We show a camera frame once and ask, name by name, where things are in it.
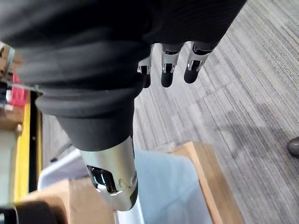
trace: robotic hand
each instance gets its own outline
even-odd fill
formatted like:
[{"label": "robotic hand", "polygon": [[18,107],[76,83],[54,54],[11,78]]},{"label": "robotic hand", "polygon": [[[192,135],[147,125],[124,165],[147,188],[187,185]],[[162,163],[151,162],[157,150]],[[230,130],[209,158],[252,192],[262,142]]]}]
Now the robotic hand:
[{"label": "robotic hand", "polygon": [[134,99],[150,85],[151,45],[161,43],[169,87],[181,47],[193,41],[184,79],[196,80],[245,0],[4,0],[0,40],[23,54],[18,71],[43,96],[81,150],[96,189],[115,210],[131,209]]}]

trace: yellow edge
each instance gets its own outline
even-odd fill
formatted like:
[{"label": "yellow edge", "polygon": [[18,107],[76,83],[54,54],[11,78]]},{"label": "yellow edge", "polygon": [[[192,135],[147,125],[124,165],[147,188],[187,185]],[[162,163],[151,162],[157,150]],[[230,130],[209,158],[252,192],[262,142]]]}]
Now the yellow edge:
[{"label": "yellow edge", "polygon": [[14,175],[14,201],[28,194],[29,185],[30,104],[24,108],[23,131],[17,141]]},{"label": "yellow edge", "polygon": [[37,123],[36,123],[36,138],[37,138],[37,178],[41,174],[42,168],[43,168],[43,142],[42,142],[42,113],[38,110],[37,111]]}]

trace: black object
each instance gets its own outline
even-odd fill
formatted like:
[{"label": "black object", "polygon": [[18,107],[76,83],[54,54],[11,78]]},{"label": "black object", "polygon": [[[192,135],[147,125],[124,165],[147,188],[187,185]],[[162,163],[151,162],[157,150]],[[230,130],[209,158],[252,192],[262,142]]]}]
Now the black object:
[{"label": "black object", "polygon": [[163,87],[167,88],[171,86],[173,80],[173,73],[171,72],[162,72],[161,84]]},{"label": "black object", "polygon": [[149,86],[150,86],[150,74],[148,74],[147,66],[141,66],[141,74],[145,75],[144,88],[149,88]]},{"label": "black object", "polygon": [[75,147],[98,151],[133,134],[134,98],[145,82],[136,68],[150,45],[197,41],[210,51],[244,3],[7,0],[0,39],[22,53],[20,78],[44,92],[39,109],[57,116]]},{"label": "black object", "polygon": [[299,137],[290,140],[287,147],[292,156],[299,158]]},{"label": "black object", "polygon": [[195,80],[197,79],[197,76],[198,76],[198,73],[199,71],[196,71],[196,70],[188,70],[188,68],[186,68],[185,70],[185,74],[184,74],[184,80],[185,82],[187,83],[194,83]]},{"label": "black object", "polygon": [[145,75],[145,84],[144,84],[145,88],[149,88],[149,86],[150,86],[150,74]]},{"label": "black object", "polygon": [[46,202],[31,201],[0,206],[4,224],[62,224]]}]

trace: gray carpet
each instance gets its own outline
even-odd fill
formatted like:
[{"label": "gray carpet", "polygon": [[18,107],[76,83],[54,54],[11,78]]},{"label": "gray carpet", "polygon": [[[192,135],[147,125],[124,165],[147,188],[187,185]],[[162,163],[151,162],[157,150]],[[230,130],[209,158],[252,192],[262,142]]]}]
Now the gray carpet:
[{"label": "gray carpet", "polygon": [[[299,136],[298,12],[297,0],[249,0],[194,84],[183,80],[190,44],[167,89],[155,46],[152,85],[135,101],[135,147],[212,144],[247,224],[299,223],[299,160],[286,149]],[[67,136],[43,119],[47,166]]]}]

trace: red object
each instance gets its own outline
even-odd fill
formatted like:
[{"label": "red object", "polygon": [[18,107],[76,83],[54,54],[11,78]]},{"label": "red object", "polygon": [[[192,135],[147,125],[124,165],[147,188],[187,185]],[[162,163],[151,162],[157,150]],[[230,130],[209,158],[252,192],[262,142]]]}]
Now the red object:
[{"label": "red object", "polygon": [[[13,83],[20,83],[20,79],[16,74],[13,74]],[[27,99],[27,91],[20,87],[12,87],[12,97],[9,102],[10,105],[13,106],[21,106],[24,107]]]}]

